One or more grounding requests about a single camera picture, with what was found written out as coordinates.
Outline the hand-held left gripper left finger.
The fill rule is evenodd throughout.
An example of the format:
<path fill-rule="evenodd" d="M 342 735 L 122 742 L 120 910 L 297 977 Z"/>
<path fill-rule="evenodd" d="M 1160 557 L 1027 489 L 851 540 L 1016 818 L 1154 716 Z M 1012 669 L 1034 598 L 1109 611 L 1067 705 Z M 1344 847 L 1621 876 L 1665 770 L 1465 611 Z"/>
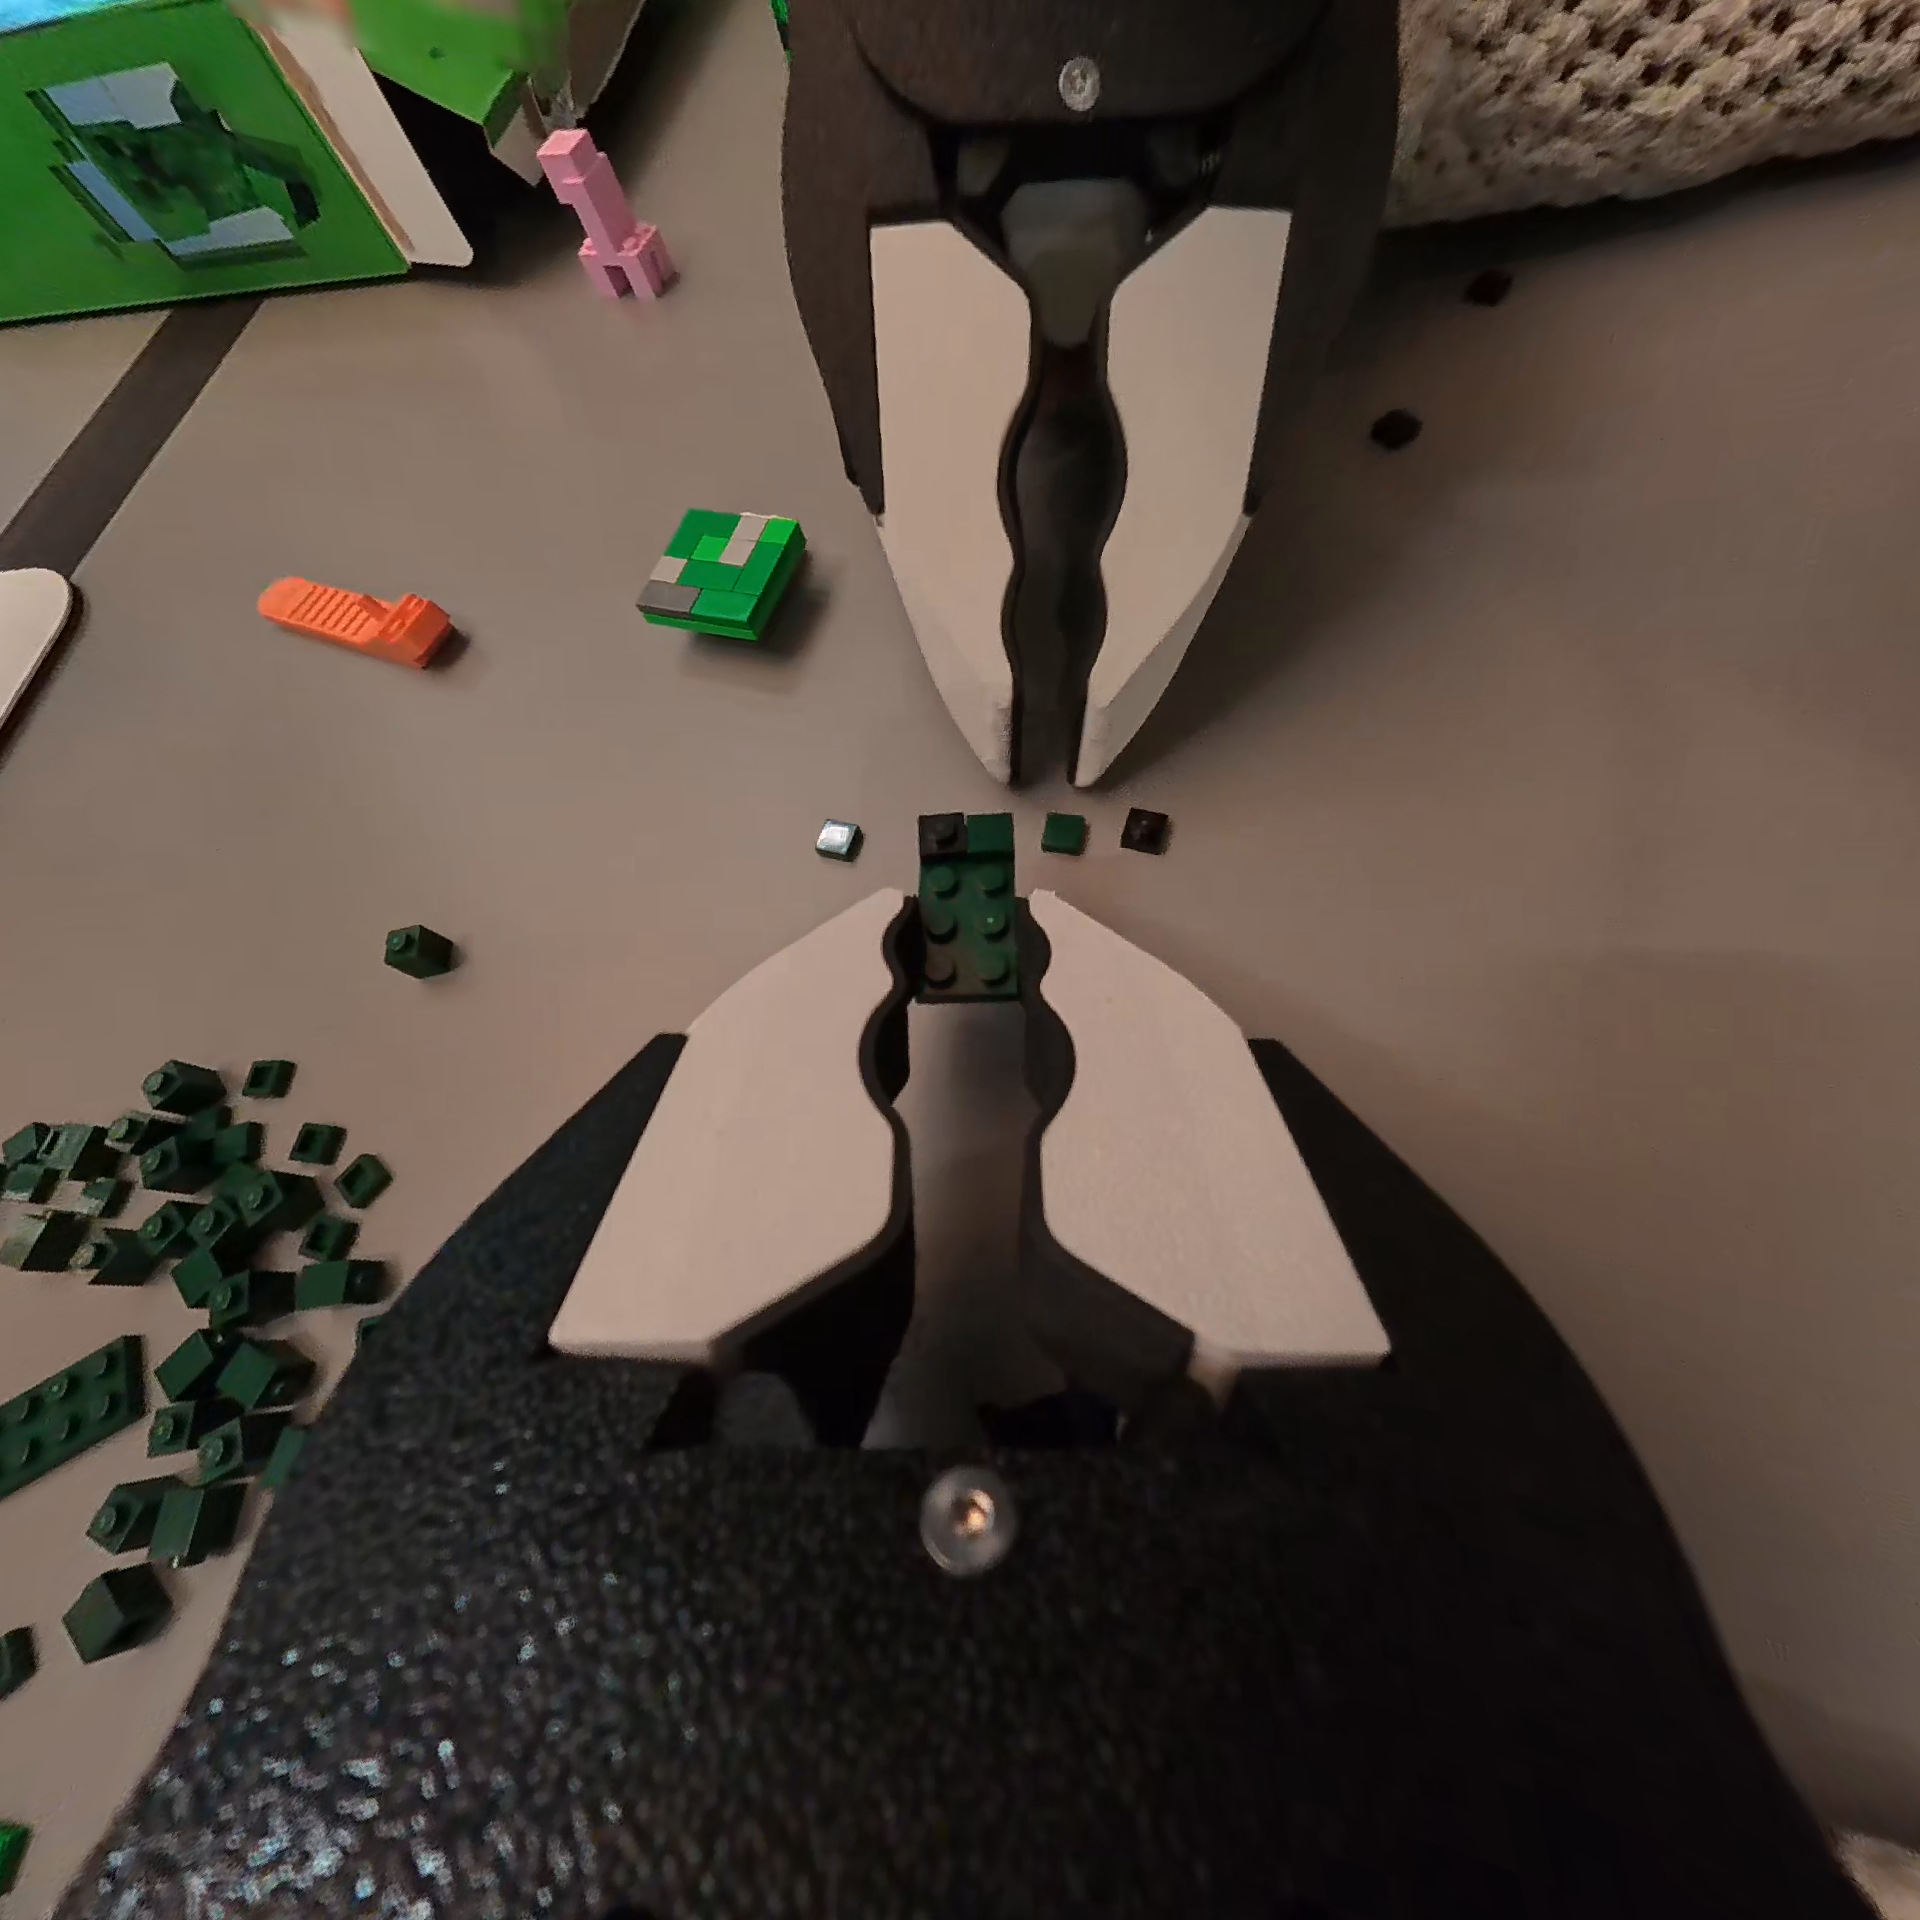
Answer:
<path fill-rule="evenodd" d="M 856 1283 L 909 1283 L 909 1148 L 892 1039 L 901 891 L 860 899 L 684 1035 L 549 1329 L 558 1354 L 716 1363 Z"/>

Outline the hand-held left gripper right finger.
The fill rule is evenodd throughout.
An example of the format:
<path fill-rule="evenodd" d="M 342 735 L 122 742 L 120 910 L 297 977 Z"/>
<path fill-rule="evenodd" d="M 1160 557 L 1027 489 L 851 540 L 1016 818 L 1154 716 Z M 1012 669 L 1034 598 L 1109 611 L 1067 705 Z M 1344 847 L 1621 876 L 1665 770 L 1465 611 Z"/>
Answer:
<path fill-rule="evenodd" d="M 1064 1366 L 1377 1366 L 1389 1335 L 1236 1022 L 1058 894 L 1027 918 L 1024 1261 Z"/>

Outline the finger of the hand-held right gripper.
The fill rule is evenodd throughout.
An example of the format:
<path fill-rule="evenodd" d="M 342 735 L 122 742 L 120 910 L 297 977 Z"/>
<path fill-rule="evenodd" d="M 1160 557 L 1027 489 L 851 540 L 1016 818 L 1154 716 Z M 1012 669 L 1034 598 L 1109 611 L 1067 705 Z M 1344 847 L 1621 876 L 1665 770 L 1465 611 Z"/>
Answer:
<path fill-rule="evenodd" d="M 1107 628 L 1072 782 L 1101 780 L 1160 707 L 1246 537 L 1292 218 L 1204 209 L 1117 286 L 1107 387 L 1120 510 L 1100 555 Z"/>
<path fill-rule="evenodd" d="M 870 231 L 881 546 L 961 735 L 1016 780 L 1017 689 L 1003 611 L 1017 555 L 1001 467 L 1032 372 L 1024 290 L 945 222 Z"/>

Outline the dark green lego plate assembly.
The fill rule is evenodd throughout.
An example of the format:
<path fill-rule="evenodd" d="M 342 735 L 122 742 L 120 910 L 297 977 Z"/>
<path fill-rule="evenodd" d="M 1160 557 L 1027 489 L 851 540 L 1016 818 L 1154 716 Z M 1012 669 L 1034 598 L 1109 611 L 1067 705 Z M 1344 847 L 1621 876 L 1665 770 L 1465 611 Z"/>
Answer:
<path fill-rule="evenodd" d="M 1016 1002 L 1017 830 L 1010 811 L 918 817 L 918 1002 Z"/>

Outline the person's right forearm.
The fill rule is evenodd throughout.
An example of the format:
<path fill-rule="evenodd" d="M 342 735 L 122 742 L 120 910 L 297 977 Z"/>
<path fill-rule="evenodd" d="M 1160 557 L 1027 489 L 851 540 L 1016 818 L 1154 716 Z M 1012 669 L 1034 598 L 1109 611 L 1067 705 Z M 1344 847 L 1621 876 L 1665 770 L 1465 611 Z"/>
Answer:
<path fill-rule="evenodd" d="M 1651 202 L 1916 131 L 1916 2 L 1406 2 L 1384 222 Z"/>

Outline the green and grey lego panel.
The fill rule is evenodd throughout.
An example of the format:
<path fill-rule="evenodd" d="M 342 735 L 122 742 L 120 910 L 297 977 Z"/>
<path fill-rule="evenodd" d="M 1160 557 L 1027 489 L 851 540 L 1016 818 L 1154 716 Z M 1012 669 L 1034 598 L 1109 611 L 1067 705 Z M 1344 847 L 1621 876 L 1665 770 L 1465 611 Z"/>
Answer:
<path fill-rule="evenodd" d="M 666 628 L 754 643 L 773 627 L 805 555 L 805 533 L 790 517 L 689 510 L 635 605 Z"/>

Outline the pink lego pig figure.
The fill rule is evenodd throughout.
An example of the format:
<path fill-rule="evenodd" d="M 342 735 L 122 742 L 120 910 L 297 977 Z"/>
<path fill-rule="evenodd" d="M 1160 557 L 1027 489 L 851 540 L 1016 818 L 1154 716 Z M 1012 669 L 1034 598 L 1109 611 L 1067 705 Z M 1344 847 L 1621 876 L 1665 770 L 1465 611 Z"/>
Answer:
<path fill-rule="evenodd" d="M 549 135 L 538 149 L 544 178 L 584 223 L 578 258 L 611 300 L 659 300 L 680 278 L 659 227 L 628 205 L 620 178 L 585 129 Z"/>

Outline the pile of dark green lego pieces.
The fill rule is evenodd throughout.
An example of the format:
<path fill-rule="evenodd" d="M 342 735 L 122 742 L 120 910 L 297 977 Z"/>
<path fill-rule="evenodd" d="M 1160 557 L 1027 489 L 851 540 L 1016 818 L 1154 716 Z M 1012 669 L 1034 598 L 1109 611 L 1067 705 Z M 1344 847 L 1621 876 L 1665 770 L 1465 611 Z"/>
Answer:
<path fill-rule="evenodd" d="M 297 1321 L 364 1309 L 364 1338 L 394 1292 L 390 1267 L 358 1245 L 390 1165 L 348 1156 L 328 1121 L 270 1150 L 264 1111 L 294 1082 L 294 1063 L 266 1059 L 230 1091 L 220 1068 L 171 1059 L 105 1122 L 5 1131 L 5 1278 L 168 1286 L 187 1316 L 157 1350 L 122 1331 L 5 1393 L 6 1501 L 126 1433 L 148 1462 L 88 1514 L 105 1566 L 58 1622 L 82 1667 L 153 1643 L 176 1612 L 171 1579 L 234 1553 L 301 1466 L 321 1361 Z"/>

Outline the open green lego box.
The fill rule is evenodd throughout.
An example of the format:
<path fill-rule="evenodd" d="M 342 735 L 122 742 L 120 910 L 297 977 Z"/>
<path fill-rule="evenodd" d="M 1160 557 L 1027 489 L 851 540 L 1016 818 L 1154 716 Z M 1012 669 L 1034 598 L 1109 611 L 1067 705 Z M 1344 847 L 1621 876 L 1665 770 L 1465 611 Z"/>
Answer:
<path fill-rule="evenodd" d="M 384 81 L 481 126 L 539 141 L 584 124 L 624 57 L 645 2 L 350 2 L 364 60 Z"/>

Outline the orange lego brick separator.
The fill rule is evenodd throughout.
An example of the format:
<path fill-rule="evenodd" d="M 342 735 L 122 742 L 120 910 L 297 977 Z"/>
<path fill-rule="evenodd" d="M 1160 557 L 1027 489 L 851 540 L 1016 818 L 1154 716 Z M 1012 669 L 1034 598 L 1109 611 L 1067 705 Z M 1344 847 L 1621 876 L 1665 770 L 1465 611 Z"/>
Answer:
<path fill-rule="evenodd" d="M 256 611 L 289 634 L 414 669 L 430 667 L 453 635 L 448 612 L 420 594 L 382 598 L 306 578 L 274 581 Z"/>

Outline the green lego set box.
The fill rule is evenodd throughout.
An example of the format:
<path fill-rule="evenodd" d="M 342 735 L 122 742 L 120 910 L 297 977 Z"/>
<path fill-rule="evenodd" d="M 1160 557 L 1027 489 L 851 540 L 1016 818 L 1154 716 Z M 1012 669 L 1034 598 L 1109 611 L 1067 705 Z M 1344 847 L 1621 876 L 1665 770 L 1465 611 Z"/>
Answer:
<path fill-rule="evenodd" d="M 5 325 L 472 263 L 348 5 L 5 5 Z"/>

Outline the white rounded board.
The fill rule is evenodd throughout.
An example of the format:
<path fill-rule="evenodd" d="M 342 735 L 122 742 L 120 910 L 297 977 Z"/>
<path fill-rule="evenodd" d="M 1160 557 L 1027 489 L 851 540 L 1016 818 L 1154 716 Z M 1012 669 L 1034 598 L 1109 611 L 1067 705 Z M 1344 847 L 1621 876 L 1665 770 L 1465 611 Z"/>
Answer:
<path fill-rule="evenodd" d="M 25 725 L 78 617 L 81 591 L 61 572 L 2 569 L 2 753 Z"/>

